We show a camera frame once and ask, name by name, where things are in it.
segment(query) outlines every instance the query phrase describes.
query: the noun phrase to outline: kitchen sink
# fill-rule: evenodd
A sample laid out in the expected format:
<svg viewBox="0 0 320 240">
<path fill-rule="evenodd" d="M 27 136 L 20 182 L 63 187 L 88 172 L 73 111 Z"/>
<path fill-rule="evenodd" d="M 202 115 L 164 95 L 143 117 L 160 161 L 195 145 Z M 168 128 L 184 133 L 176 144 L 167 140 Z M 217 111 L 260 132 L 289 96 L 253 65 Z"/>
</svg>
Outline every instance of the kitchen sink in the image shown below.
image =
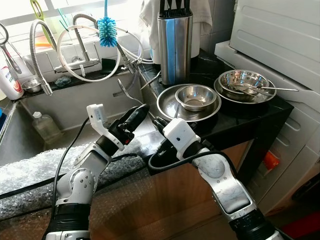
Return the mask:
<svg viewBox="0 0 320 240">
<path fill-rule="evenodd" d="M 58 89 L 52 96 L 39 94 L 16 101 L 0 132 L 0 166 L 32 158 L 46 150 L 68 146 L 88 117 L 86 109 L 88 105 L 103 104 L 108 122 L 120 117 L 128 109 L 138 106 L 137 101 L 120 94 L 117 78 L 125 86 L 130 86 L 134 75 L 125 73 L 101 82 Z M 139 80 L 136 80 L 129 93 L 143 102 L 140 87 Z M 48 114 L 54 119 L 63 132 L 61 139 L 50 145 L 42 140 L 32 126 L 32 114 L 36 111 Z M 134 134 L 138 137 L 155 131 L 156 128 L 148 116 Z M 74 146 L 96 141 L 99 136 L 88 123 Z"/>
</svg>

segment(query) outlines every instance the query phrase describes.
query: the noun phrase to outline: stainless steel plate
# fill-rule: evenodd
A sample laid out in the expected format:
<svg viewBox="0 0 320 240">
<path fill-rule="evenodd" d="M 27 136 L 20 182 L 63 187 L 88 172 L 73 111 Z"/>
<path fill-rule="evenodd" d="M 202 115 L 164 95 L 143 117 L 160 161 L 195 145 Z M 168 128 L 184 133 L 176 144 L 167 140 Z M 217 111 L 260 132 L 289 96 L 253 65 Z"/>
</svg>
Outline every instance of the stainless steel plate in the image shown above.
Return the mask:
<svg viewBox="0 0 320 240">
<path fill-rule="evenodd" d="M 176 100 L 176 91 L 190 84 L 180 84 L 167 88 L 157 98 L 156 105 L 159 111 L 169 119 L 175 117 L 179 103 Z M 183 107 L 178 108 L 177 118 L 186 122 L 198 122 L 208 119 L 216 114 L 221 107 L 221 98 L 217 95 L 214 103 L 203 111 L 188 111 Z"/>
<path fill-rule="evenodd" d="M 269 87 L 275 88 L 275 85 L 269 80 Z M 262 95 L 261 93 L 258 93 L 256 97 L 249 98 L 249 99 L 243 99 L 243 100 L 233 100 L 230 99 L 227 95 L 225 90 L 220 86 L 218 79 L 214 82 L 214 90 L 224 99 L 227 99 L 231 102 L 238 103 L 238 104 L 261 104 L 265 103 L 275 97 L 277 95 L 277 90 L 275 89 L 268 89 L 264 92 L 271 94 L 270 96 Z"/>
</svg>

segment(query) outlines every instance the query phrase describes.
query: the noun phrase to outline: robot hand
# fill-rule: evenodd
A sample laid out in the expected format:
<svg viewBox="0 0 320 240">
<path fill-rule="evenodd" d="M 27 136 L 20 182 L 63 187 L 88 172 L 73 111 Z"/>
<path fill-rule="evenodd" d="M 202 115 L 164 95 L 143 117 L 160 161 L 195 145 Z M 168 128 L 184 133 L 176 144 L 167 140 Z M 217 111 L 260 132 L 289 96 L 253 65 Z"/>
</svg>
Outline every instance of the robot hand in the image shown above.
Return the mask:
<svg viewBox="0 0 320 240">
<path fill-rule="evenodd" d="M 233 176 L 228 156 L 223 152 L 209 151 L 183 119 L 175 118 L 163 127 L 156 126 L 160 131 L 162 129 L 166 137 L 164 142 L 169 141 L 176 148 L 176 157 L 181 162 L 191 162 L 210 185 L 215 202 L 239 240 L 283 240 L 242 183 Z"/>
<path fill-rule="evenodd" d="M 146 118 L 149 106 L 133 107 L 108 128 L 104 127 L 102 104 L 88 106 L 87 112 L 91 126 L 101 137 L 77 157 L 73 169 L 58 181 L 54 216 L 43 240 L 90 240 L 89 215 L 99 175 L 116 151 L 122 151 L 134 138 L 133 131 Z"/>
</svg>

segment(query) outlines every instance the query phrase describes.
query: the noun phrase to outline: small metal bowl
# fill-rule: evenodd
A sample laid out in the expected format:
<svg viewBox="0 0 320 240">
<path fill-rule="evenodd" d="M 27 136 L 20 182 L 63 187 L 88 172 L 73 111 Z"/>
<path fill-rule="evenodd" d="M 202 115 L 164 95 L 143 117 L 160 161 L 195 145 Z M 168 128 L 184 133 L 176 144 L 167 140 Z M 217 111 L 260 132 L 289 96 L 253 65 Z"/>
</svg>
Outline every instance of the small metal bowl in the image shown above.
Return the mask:
<svg viewBox="0 0 320 240">
<path fill-rule="evenodd" d="M 217 94 L 210 87 L 191 84 L 178 89 L 175 92 L 175 99 L 181 106 L 191 112 L 205 110 L 213 104 Z"/>
<path fill-rule="evenodd" d="M 227 92 L 235 95 L 258 94 L 254 89 L 241 86 L 269 87 L 269 81 L 259 73 L 248 70 L 231 70 L 218 78 L 218 83 Z"/>
<path fill-rule="evenodd" d="M 37 93 L 41 90 L 41 83 L 38 81 L 38 79 L 31 78 L 24 83 L 21 84 L 21 87 L 26 90 L 29 93 Z"/>
</svg>

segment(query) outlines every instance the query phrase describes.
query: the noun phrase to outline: kitchen counter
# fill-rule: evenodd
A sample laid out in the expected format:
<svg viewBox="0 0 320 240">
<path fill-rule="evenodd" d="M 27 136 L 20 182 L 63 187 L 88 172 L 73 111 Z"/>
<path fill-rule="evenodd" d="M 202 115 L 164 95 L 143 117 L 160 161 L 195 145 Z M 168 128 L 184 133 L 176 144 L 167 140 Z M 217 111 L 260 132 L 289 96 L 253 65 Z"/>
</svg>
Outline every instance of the kitchen counter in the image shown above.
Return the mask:
<svg viewBox="0 0 320 240">
<path fill-rule="evenodd" d="M 190 82 L 214 88 L 220 74 L 232 70 L 215 56 L 201 50 L 191 65 Z M 159 69 L 151 64 L 139 67 L 143 83 L 154 78 Z M 166 88 L 161 84 L 161 75 L 147 88 L 158 97 Z M 238 171 L 239 180 L 247 184 L 262 162 L 293 106 L 275 96 L 268 102 L 255 105 L 239 104 L 222 98 L 222 105 L 214 116 L 193 123 L 191 126 L 203 140 L 208 140 L 215 149 L 223 150 L 252 140 L 245 159 Z"/>
</svg>

